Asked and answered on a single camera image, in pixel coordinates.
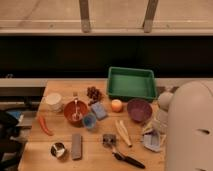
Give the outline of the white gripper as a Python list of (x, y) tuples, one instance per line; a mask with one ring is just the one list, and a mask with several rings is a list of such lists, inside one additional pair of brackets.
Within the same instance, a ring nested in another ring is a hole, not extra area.
[(152, 121), (152, 126), (161, 134), (165, 134), (168, 126), (168, 113), (162, 109), (159, 109)]

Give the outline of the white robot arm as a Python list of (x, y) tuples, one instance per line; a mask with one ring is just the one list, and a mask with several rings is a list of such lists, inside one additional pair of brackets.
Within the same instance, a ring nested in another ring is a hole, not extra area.
[(213, 81), (191, 81), (160, 96), (167, 114), (165, 171), (213, 171)]

